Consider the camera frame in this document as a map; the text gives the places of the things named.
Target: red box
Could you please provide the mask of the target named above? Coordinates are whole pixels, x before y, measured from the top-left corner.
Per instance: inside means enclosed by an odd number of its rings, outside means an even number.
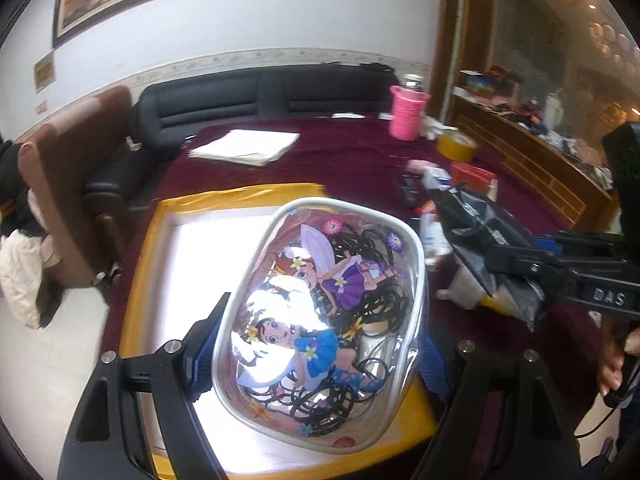
[[[498,177],[487,170],[481,170],[464,162],[453,162],[449,170],[453,186],[464,184],[465,187],[481,194],[487,194],[492,180]]]

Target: black plastic bag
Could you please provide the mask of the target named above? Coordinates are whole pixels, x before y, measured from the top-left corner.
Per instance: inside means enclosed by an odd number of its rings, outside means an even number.
[[[489,272],[484,263],[487,251],[495,244],[537,248],[533,235],[511,213],[465,187],[432,189],[430,197],[454,253],[490,296],[503,287],[516,308],[516,312],[511,308],[511,313],[533,330],[545,300],[540,286],[520,276]]]
[[[10,140],[0,144],[0,234],[8,236],[20,229],[26,236],[45,237],[46,231],[38,224],[27,202],[29,188],[18,169],[20,147],[21,144]]]

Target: flower decoration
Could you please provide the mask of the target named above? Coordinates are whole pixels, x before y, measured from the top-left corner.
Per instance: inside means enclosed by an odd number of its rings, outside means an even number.
[[[392,251],[399,253],[404,249],[404,244],[402,243],[402,238],[398,236],[393,231],[389,231],[385,237],[386,246]]]
[[[347,284],[347,280],[340,276],[340,278],[335,279],[335,284],[338,286],[338,292],[344,292],[344,286]]]
[[[264,404],[260,404],[255,399],[252,399],[249,403],[249,408],[254,410],[255,418],[261,418],[262,420],[270,420],[271,418],[275,418],[273,413],[269,413],[267,407]]]
[[[363,329],[365,323],[362,322],[362,318],[359,317],[358,320],[351,325],[351,327],[347,330],[347,332],[345,332],[344,334],[342,334],[342,338],[343,339],[347,339],[348,341],[353,341],[353,338],[355,337],[355,335]]]
[[[293,258],[293,263],[290,265],[290,267],[292,269],[300,270],[305,265],[306,262],[300,256],[296,256]]]
[[[311,426],[307,426],[306,424],[300,424],[298,428],[299,436],[309,436],[314,432],[314,429]]]
[[[306,347],[305,355],[306,355],[306,360],[311,361],[311,359],[314,359],[316,357],[316,349],[311,348],[311,346]]]
[[[342,231],[342,226],[342,220],[329,218],[324,224],[322,224],[322,232],[326,235],[337,235]]]
[[[255,326],[249,325],[246,328],[246,333],[247,333],[249,342],[255,343],[255,342],[259,341],[259,339],[258,339],[258,329]]]

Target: fairy with purple dress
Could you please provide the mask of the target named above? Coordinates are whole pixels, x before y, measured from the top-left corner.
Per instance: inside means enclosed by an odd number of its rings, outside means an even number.
[[[322,302],[326,297],[331,305],[328,316],[338,311],[338,303],[341,309],[351,311],[360,304],[365,291],[376,290],[388,278],[404,275],[401,269],[363,260],[360,254],[352,256],[348,251],[336,264],[331,242],[306,224],[300,226],[300,243],[302,247],[284,249],[275,270],[304,281],[315,300]]]

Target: white container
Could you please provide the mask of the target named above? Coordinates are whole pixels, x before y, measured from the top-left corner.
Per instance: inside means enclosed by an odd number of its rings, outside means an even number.
[[[422,242],[424,254],[427,257],[433,255],[435,248],[435,236],[433,232],[435,221],[436,215],[434,212],[422,213],[420,216],[420,241]]]
[[[278,210],[259,247],[214,349],[222,405],[294,446],[331,454],[371,446],[417,357],[420,239],[392,216],[304,198]]]
[[[545,102],[545,113],[543,117],[543,123],[549,130],[555,130],[556,126],[562,122],[562,116],[564,110],[562,110],[562,103],[558,98],[560,91],[549,94]]]

